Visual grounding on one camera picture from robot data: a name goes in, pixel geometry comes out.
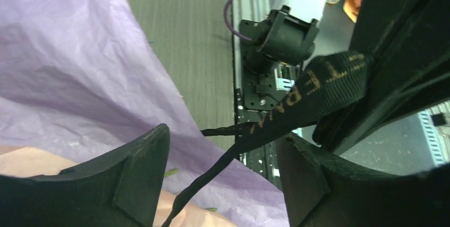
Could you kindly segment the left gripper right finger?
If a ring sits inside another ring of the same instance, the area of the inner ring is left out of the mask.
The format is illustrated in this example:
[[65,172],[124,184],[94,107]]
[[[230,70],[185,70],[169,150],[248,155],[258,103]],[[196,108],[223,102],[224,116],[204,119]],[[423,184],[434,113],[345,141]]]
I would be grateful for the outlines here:
[[449,226],[449,165],[397,176],[294,133],[275,146],[291,226]]

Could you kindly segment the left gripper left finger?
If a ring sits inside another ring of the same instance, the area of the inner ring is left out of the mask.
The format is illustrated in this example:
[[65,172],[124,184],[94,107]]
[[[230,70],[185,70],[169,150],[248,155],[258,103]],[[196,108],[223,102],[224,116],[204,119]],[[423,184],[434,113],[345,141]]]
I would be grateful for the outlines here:
[[159,124],[52,176],[1,176],[1,226],[152,226],[169,154]]

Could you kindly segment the black ribbon gold lettering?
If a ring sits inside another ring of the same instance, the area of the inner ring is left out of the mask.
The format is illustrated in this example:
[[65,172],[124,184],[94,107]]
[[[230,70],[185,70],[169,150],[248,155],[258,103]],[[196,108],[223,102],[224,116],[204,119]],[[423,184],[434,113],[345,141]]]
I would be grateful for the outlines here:
[[169,226],[189,200],[239,154],[264,146],[360,100],[366,93],[374,62],[373,56],[357,51],[314,57],[278,105],[253,124],[206,173],[176,196],[163,226]]

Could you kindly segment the pink paper flower bouquet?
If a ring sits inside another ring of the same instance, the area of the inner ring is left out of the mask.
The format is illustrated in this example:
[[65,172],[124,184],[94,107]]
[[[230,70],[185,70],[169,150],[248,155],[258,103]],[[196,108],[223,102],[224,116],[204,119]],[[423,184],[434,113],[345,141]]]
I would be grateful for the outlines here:
[[169,154],[152,226],[222,154],[127,0],[1,0],[1,176],[52,176],[159,124]]

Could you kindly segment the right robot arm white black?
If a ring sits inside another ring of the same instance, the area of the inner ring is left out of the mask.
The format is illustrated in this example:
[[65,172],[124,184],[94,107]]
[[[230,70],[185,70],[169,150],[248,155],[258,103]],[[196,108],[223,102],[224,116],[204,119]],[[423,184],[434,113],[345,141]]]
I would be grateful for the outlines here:
[[326,0],[275,0],[261,21],[241,20],[243,65],[252,74],[267,74],[278,63],[298,65],[314,51]]

